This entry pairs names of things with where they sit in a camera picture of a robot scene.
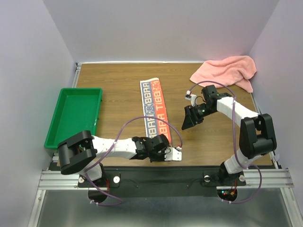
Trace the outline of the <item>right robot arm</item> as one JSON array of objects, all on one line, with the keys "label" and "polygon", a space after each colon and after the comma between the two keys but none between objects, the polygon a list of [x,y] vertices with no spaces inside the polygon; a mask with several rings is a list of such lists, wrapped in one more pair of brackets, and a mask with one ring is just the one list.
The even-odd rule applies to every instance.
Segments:
[{"label": "right robot arm", "polygon": [[198,105],[197,96],[191,90],[186,92],[185,98],[191,104],[184,108],[181,128],[192,128],[216,112],[229,117],[233,127],[239,126],[239,145],[234,146],[234,154],[220,165],[218,171],[219,182],[229,184],[252,162],[277,148],[273,120],[267,113],[259,114],[244,107],[236,101],[234,94],[218,93],[214,85],[204,87],[201,93],[204,102]]}]

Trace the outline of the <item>rabbit print towel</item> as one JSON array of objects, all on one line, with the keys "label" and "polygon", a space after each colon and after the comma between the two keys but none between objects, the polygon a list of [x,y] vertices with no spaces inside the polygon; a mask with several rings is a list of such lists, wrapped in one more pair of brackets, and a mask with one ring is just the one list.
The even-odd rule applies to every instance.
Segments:
[{"label": "rabbit print towel", "polygon": [[153,138],[164,134],[171,142],[169,126],[163,121],[168,121],[167,110],[160,80],[152,78],[140,81],[143,115],[146,136]]}]

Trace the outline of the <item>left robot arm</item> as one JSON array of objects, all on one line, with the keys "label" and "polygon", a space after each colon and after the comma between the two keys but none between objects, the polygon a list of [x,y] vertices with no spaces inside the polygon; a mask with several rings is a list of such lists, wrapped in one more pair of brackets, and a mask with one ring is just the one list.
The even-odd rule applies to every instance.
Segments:
[{"label": "left robot arm", "polygon": [[62,175],[87,174],[94,186],[101,186],[105,182],[103,166],[94,160],[96,158],[148,158],[151,162],[172,160],[172,148],[163,134],[154,138],[132,137],[115,141],[92,136],[90,131],[81,131],[59,143],[57,152]]}]

